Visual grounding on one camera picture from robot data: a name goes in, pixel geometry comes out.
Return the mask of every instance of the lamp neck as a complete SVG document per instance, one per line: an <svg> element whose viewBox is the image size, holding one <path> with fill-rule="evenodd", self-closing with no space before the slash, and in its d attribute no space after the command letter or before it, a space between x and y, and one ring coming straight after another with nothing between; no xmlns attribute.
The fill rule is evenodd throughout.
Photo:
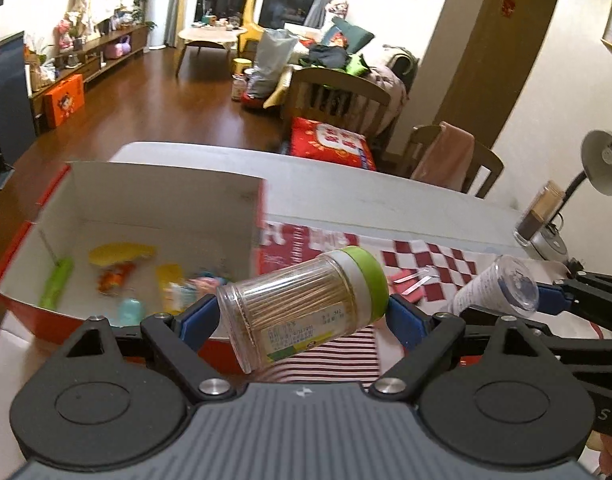
<svg viewBox="0 0 612 480"><path fill-rule="evenodd" d="M573 193L576 192L577 188L580 186L580 184L585 181L587 179L587 175L586 172L584 170L582 170L574 179L573 181L568 184L568 187L566 188L566 191L564 192L564 199L561 201L561 205L558 207L557 211L555 211L554 215L550 218L550 222L552 222L552 220L555 218L555 216L558 215L558 213L561 211L561 208L563 208L566 205L566 202L568 202L568 200L570 199L571 196L573 196Z"/></svg>

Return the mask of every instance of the wooden floor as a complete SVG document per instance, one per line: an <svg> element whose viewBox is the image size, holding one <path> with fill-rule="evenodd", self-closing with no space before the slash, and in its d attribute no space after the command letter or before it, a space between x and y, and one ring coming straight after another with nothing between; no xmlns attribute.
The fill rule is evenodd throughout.
<svg viewBox="0 0 612 480"><path fill-rule="evenodd" d="M41 135L15 164L0 192L0 257L33 204L66 160L108 160L136 140L159 140L267 150L280 138L279 118L249 112L230 100L225 51L186 51L174 77L173 49L135 56L86 93L86 105ZM0 303L0 322L4 309Z"/></svg>

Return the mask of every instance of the red box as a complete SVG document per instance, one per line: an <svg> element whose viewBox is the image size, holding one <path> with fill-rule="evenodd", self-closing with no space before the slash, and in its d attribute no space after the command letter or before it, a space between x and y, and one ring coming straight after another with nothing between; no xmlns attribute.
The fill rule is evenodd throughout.
<svg viewBox="0 0 612 480"><path fill-rule="evenodd" d="M84 105L84 79L81 74L66 78L44 94L46 119L56 128Z"/></svg>
<svg viewBox="0 0 612 480"><path fill-rule="evenodd" d="M37 338L61 344L95 314L117 319L119 298L97 291L99 268L88 252L110 242L155 246L127 282L147 315L160 312L156 269L175 263L185 274L223 268L235 280L255 276L263 180L235 173L118 162L71 162L38 201L0 261L0 296ZM74 267L57 312L37 303L54 258ZM220 326L200 350L213 367L240 373Z"/></svg>

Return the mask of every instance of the black circular motor cover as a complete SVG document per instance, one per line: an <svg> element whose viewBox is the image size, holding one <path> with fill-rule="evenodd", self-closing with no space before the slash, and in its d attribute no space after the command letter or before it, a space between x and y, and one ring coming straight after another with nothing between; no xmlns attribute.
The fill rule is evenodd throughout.
<svg viewBox="0 0 612 480"><path fill-rule="evenodd" d="M112 468L145 456L180 427L187 411L181 391L123 361L106 328L103 343L95 334L103 330L74 334L79 346L72 336L17 394L10 426L27 458L60 468Z"/></svg>
<svg viewBox="0 0 612 480"><path fill-rule="evenodd" d="M530 468L579 456L595 418L590 396L552 356L494 355L431 382L427 428L477 462Z"/></svg>

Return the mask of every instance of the gray ribbed surface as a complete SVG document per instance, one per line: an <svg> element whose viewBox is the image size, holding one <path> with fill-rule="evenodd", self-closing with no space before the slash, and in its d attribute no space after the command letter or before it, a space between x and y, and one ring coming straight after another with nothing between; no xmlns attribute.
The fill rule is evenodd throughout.
<svg viewBox="0 0 612 480"><path fill-rule="evenodd" d="M402 404L379 402L357 384L251 384L233 402L198 410L168 449L96 480L583 480L575 462L542 472L480 468L429 440ZM90 480L29 464L17 480Z"/></svg>

